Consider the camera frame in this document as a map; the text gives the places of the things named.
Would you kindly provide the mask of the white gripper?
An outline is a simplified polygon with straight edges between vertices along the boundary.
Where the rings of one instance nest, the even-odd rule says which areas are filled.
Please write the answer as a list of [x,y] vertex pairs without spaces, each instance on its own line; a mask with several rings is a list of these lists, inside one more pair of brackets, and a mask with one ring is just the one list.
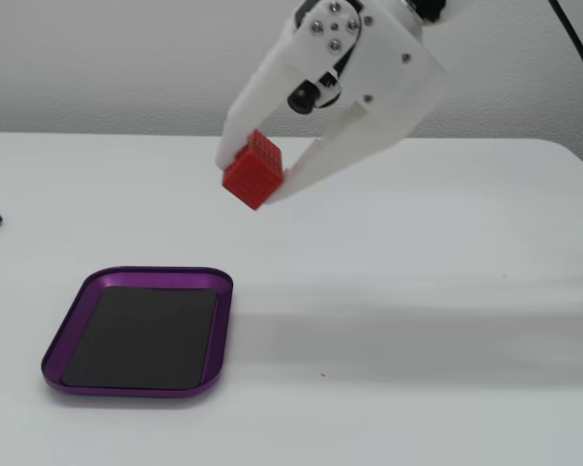
[[229,108],[215,163],[227,168],[291,95],[293,110],[351,106],[285,173],[267,205],[387,150],[441,99],[446,72],[413,1],[305,1]]

